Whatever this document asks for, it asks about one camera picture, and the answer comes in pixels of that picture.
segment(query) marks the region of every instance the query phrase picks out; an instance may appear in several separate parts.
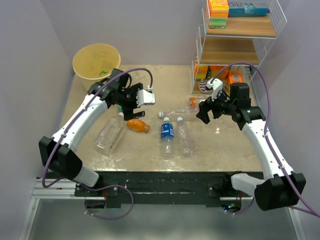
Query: bottle cap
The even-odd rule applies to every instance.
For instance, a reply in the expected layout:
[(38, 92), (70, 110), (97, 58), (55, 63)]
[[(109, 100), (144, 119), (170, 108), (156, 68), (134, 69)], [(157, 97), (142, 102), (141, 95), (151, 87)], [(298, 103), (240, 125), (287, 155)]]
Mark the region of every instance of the bottle cap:
[(144, 128), (143, 128), (143, 131), (144, 131), (145, 133), (148, 133), (149, 130), (150, 130), (150, 125), (146, 124), (146, 125), (144, 126)]
[(190, 105), (191, 107), (195, 107), (195, 106), (196, 106), (196, 100), (197, 100), (196, 97), (190, 97), (190, 98), (189, 98), (189, 105)]

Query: crushed plastic bottle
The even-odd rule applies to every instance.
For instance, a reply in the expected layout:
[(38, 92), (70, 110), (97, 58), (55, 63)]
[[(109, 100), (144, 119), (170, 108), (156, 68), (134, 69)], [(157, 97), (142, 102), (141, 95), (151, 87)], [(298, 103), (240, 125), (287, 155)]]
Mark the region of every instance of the crushed plastic bottle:
[(183, 155), (191, 157), (193, 155), (192, 141), (188, 127), (182, 117), (177, 118), (177, 138)]
[(124, 114), (120, 112), (117, 116), (112, 117), (102, 129), (100, 135), (95, 141), (99, 152), (108, 155), (118, 143), (124, 129)]
[(159, 112), (159, 118), (170, 118), (176, 120), (178, 117), (182, 117), (185, 121), (194, 121), (197, 119), (198, 108), (197, 107), (184, 107), (179, 109), (172, 109), (168, 111)]
[(170, 123), (169, 117), (165, 117), (161, 126), (161, 154), (164, 157), (174, 156), (174, 138), (174, 127)]

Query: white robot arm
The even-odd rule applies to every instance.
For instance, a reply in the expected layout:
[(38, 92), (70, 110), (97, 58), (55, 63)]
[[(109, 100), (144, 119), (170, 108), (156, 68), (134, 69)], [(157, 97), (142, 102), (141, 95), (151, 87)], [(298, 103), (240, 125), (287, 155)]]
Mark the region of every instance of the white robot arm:
[(225, 94), (223, 83), (217, 78), (213, 81), (209, 80), (206, 87), (212, 89), (212, 95), (199, 104), (197, 117), (208, 124), (209, 111), (212, 111), (214, 119), (222, 114), (230, 115), (252, 144), (263, 171), (264, 179), (257, 179), (241, 172), (231, 173), (229, 185), (224, 187), (255, 197), (258, 206), (264, 211), (297, 204), (299, 198), (289, 185), (281, 168), (285, 168), (290, 173), (290, 178), (300, 193), (303, 191), (306, 179), (302, 173), (294, 172), (267, 129), (268, 139), (282, 161), (282, 167), (278, 165), (265, 139), (266, 117), (258, 106), (251, 106), (249, 86), (246, 83), (231, 84), (230, 97)]
[[(122, 71), (114, 69), (110, 77), (117, 76), (119, 73), (122, 73)], [(99, 179), (98, 173), (84, 166), (82, 161), (75, 154), (81, 140), (90, 127), (111, 105), (118, 104), (122, 106), (124, 120), (130, 120), (145, 115), (144, 111), (134, 113), (134, 109), (140, 108), (143, 105), (154, 105), (156, 103), (155, 94), (152, 93), (152, 88), (148, 87), (147, 90), (144, 90), (142, 83), (126, 87), (128, 79), (129, 74), (119, 77), (101, 91), (100, 94), (93, 99), (90, 105), (87, 106), (95, 93), (97, 93), (104, 84), (96, 82), (91, 86), (83, 103), (69, 121), (58, 132), (53, 134), (51, 138), (44, 136), (39, 141), (43, 166), (46, 165), (49, 155), (53, 151), (54, 145), (57, 143), (56, 141), (63, 136), (64, 138), (60, 142), (59, 148), (54, 154), (48, 169), (62, 177), (77, 181), (86, 186), (95, 186)], [(84, 110), (84, 112), (76, 118), (78, 113), (82, 110)], [(65, 129), (71, 122), (74, 123), (68, 130), (68, 134), (64, 134)]]

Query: green item in bucket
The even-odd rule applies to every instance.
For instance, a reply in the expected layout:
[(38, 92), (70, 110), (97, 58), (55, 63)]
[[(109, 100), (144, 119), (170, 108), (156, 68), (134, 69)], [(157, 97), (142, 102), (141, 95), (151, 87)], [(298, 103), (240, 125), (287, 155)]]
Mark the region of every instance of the green item in bucket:
[(105, 74), (107, 74), (107, 72), (105, 72), (104, 70), (102, 70), (102, 71), (100, 72), (99, 76), (105, 75)]

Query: yellow bucket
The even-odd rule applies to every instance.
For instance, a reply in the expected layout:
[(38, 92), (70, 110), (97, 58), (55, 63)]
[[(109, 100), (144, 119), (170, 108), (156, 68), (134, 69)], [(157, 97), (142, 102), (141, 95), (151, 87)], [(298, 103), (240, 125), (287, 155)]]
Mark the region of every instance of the yellow bucket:
[(79, 50), (72, 61), (75, 74), (88, 90), (92, 84), (110, 76), (112, 69), (118, 68), (121, 57), (113, 46), (96, 43)]

